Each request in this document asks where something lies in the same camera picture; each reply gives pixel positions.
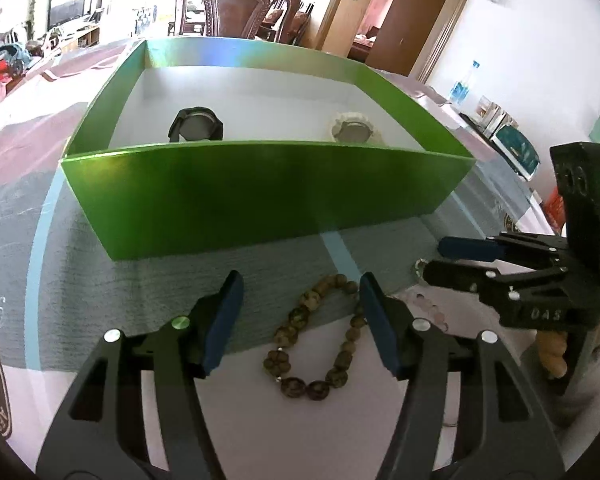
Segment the door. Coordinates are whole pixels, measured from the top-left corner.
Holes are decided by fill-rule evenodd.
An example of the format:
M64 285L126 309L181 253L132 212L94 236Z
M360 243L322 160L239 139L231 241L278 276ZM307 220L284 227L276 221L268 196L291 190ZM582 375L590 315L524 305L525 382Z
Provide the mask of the door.
M394 0L366 64L409 75L446 0Z

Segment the water bottle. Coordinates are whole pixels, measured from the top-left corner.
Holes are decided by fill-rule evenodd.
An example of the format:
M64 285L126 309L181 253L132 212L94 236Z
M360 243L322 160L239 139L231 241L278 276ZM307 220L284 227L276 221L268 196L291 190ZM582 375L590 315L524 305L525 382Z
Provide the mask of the water bottle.
M479 68L480 63L474 61L474 64L469 69L469 72L467 72L466 75L460 81L458 81L451 89L451 94L449 94L449 100L453 104L459 106L462 104L462 102L464 102L464 99L469 93L471 86L474 84L475 73Z

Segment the chair back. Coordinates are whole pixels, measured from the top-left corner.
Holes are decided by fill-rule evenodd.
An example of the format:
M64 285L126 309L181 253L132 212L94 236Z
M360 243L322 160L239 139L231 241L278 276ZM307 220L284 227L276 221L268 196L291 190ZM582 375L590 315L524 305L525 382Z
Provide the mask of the chair back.
M205 4L206 35L223 38L255 38L271 4L279 0L202 0ZM286 13L275 41L286 43L300 0L286 1ZM185 28L187 0L176 0L175 33Z

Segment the beaded bracelet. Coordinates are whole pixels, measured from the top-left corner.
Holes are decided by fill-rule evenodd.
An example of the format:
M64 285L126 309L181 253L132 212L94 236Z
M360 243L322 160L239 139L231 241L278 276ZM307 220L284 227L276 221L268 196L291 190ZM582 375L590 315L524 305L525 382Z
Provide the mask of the beaded bracelet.
M360 338L360 329L366 325L362 306L356 305L354 316L350 320L350 328L345 334L346 341L340 345L333 368L327 372L323 381L313 381L306 384L297 377L283 378L291 370L289 355L283 350L291 348L298 341L298 332L307 326L309 317L315 312L320 300L333 289L339 288L345 294L355 297L358 291L356 282L347 281L344 274L326 276L316 283L311 290L300 296L299 306L295 307L288 316L288 322L276 330L273 336L277 350L271 350L264 359L264 368L280 383L280 390L291 399L298 399L304 394L311 400L323 400L329 395L331 388L341 388L349 379L347 370L351 365L353 353L356 351L355 341Z

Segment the green box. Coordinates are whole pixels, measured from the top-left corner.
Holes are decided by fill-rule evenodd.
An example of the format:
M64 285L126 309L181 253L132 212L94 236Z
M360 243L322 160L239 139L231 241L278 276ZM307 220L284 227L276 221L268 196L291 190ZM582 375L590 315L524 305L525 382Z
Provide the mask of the green box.
M142 72L174 66L259 68L357 86L425 151L296 140L110 150ZM428 214L473 164L444 126L364 64L229 38L139 43L91 103L61 161L114 260L230 248Z

